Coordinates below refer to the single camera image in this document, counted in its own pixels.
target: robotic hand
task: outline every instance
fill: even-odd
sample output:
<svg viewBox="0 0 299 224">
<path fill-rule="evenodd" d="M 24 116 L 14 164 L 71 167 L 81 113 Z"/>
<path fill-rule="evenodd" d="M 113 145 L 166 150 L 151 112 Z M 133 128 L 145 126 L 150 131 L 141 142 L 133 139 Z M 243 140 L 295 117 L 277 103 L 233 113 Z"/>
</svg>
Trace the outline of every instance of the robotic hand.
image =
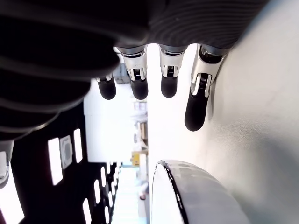
<svg viewBox="0 0 299 224">
<path fill-rule="evenodd" d="M 7 149 L 12 150 L 12 142 L 82 102 L 91 78 L 97 79 L 105 99 L 115 96 L 113 71 L 119 57 L 114 46 L 124 58 L 134 96 L 145 99 L 147 45 L 159 44 L 161 91 L 171 98 L 177 91 L 185 50 L 198 44 L 185 124 L 191 131 L 199 130 L 210 85 L 224 56 L 267 2 L 1 0 L 1 186 L 9 174 L 11 151 Z"/>
</svg>

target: white wall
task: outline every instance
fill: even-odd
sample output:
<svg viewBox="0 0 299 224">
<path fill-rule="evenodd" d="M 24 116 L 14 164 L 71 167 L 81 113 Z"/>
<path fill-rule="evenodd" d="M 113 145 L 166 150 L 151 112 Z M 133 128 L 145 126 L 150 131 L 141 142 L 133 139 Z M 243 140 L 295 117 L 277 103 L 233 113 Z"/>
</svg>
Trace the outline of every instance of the white wall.
<svg viewBox="0 0 299 224">
<path fill-rule="evenodd" d="M 98 83 L 84 99 L 87 155 L 90 162 L 129 161 L 134 146 L 134 114 L 130 84 L 116 85 L 116 96 L 105 100 Z"/>
<path fill-rule="evenodd" d="M 160 159 L 190 162 L 233 194 L 253 224 L 299 220 L 299 1 L 275 0 L 225 59 L 201 130 L 184 125 L 195 46 L 178 92 L 160 91 L 158 47 L 148 47 L 150 174 Z"/>
</svg>

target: black rim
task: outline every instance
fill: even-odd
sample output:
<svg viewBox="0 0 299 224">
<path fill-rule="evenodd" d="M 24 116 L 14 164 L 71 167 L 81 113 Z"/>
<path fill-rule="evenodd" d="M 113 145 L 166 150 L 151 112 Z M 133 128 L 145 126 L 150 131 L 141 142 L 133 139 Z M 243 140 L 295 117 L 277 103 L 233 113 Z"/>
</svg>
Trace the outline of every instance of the black rim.
<svg viewBox="0 0 299 224">
<path fill-rule="evenodd" d="M 169 168 L 168 164 L 165 161 L 163 161 L 163 160 L 160 160 L 157 163 L 156 169 L 157 169 L 158 164 L 162 165 L 164 167 L 165 171 L 168 174 L 168 179 L 169 179 L 169 181 L 170 181 L 170 183 L 172 185 L 174 193 L 176 194 L 176 200 L 177 200 L 177 204 L 178 204 L 178 209 L 179 209 L 179 211 L 181 213 L 181 216 L 182 216 L 184 224 L 189 224 L 187 213 L 186 213 L 186 210 L 184 208 L 184 204 L 182 202 L 182 197 L 181 197 L 181 194 L 180 194 L 180 192 L 178 190 L 178 187 L 177 187 L 177 184 L 176 184 L 176 182 L 174 180 L 174 177 L 173 177 L 173 175 L 171 173 L 171 169 Z"/>
</svg>

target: black fingertip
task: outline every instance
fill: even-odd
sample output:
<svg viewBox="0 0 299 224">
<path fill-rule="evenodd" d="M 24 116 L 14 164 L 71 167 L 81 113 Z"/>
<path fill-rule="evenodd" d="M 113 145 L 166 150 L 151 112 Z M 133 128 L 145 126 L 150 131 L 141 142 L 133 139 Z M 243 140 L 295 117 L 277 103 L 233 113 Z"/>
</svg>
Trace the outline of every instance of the black fingertip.
<svg viewBox="0 0 299 224">
<path fill-rule="evenodd" d="M 116 87 L 113 76 L 109 81 L 106 80 L 99 82 L 99 89 L 104 99 L 113 99 L 116 95 Z"/>
<path fill-rule="evenodd" d="M 163 96 L 167 98 L 173 97 L 177 93 L 178 88 L 178 78 L 164 77 L 162 75 L 161 80 L 161 92 Z"/>
<path fill-rule="evenodd" d="M 194 96 L 189 93 L 185 114 L 185 125 L 188 130 L 195 132 L 204 125 L 207 101 L 208 98 L 204 94 Z"/>
<path fill-rule="evenodd" d="M 136 99 L 143 100 L 148 96 L 149 88 L 148 81 L 145 80 L 135 80 L 132 81 L 133 95 Z"/>
</svg>

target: yellow object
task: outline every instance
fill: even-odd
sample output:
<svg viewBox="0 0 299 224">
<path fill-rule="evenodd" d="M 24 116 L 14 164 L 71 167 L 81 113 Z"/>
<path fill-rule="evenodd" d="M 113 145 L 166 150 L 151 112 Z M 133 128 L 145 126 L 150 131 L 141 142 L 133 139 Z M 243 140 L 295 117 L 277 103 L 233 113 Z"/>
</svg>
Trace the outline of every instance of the yellow object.
<svg viewBox="0 0 299 224">
<path fill-rule="evenodd" d="M 132 152 L 132 165 L 138 167 L 140 164 L 140 152 Z"/>
</svg>

